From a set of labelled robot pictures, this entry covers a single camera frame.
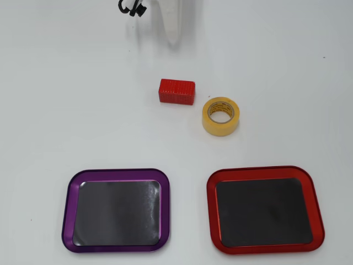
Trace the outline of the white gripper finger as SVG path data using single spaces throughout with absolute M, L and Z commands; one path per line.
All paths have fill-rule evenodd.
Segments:
M 168 42 L 176 45 L 181 33 L 182 0 L 156 0 L 153 4 L 159 5 L 163 26 Z

